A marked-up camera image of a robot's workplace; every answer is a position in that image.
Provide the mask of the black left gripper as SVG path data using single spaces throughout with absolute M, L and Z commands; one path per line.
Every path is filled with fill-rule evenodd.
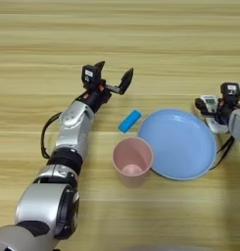
M 101 71 L 104 68 L 105 61 L 95 64 Z M 106 104 L 113 93 L 124 95 L 131 84 L 133 78 L 133 69 L 129 69 L 121 78 L 119 87 L 108 84 L 100 85 L 94 91 L 86 91 L 82 94 L 82 102 L 86 104 L 94 113 L 97 113 L 103 104 Z

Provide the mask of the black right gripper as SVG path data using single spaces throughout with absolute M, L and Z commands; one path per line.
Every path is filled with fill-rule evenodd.
M 234 101 L 225 101 L 219 99 L 217 103 L 216 113 L 209 111 L 206 103 L 201 98 L 195 99 L 195 106 L 202 116 L 213 117 L 220 125 L 228 125 L 231 113 L 238 108 L 238 103 Z

